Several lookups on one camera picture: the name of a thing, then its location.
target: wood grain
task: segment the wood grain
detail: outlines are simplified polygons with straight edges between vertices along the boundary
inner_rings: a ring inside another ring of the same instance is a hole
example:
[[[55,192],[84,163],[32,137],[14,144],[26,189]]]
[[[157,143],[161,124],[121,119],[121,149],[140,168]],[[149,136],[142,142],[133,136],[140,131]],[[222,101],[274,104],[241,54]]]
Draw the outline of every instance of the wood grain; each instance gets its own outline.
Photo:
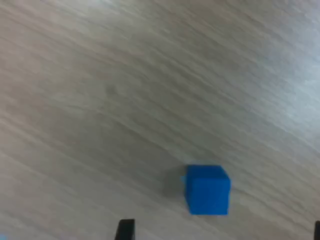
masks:
[[[0,234],[307,240],[320,218],[315,0],[1,0]],[[186,164],[232,179],[188,214]]]

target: foam block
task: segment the foam block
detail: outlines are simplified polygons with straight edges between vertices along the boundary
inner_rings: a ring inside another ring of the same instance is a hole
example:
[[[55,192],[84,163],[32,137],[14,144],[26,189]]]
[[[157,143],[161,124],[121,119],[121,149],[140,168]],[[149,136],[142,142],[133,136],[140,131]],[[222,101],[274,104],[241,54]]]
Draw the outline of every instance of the foam block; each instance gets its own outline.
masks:
[[[219,165],[188,165],[185,199],[193,215],[227,215],[231,180]]]

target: blue cube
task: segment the blue cube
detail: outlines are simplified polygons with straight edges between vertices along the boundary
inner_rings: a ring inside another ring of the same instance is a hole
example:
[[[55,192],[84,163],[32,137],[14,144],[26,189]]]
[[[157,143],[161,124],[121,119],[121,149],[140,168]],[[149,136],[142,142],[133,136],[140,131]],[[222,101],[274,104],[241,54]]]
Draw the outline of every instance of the blue cube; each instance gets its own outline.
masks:
[[[227,215],[231,180],[221,166],[188,165],[185,199],[193,215]]]

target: cube face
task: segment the cube face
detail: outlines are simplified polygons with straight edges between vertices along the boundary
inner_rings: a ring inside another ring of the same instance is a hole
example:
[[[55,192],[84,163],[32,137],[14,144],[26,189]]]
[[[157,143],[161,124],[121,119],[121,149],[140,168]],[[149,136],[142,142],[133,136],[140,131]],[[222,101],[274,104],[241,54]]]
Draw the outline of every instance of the cube face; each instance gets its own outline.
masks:
[[[221,166],[189,165],[185,198],[191,214],[227,215],[231,181]]]

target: black object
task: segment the black object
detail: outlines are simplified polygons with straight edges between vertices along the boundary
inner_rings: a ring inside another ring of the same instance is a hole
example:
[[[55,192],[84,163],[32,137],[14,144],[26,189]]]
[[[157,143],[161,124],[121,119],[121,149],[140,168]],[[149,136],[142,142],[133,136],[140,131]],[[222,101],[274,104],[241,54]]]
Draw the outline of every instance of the black object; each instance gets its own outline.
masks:
[[[320,221],[316,221],[314,225],[314,240],[320,240]]]
[[[135,240],[135,220],[121,219],[114,240]]]

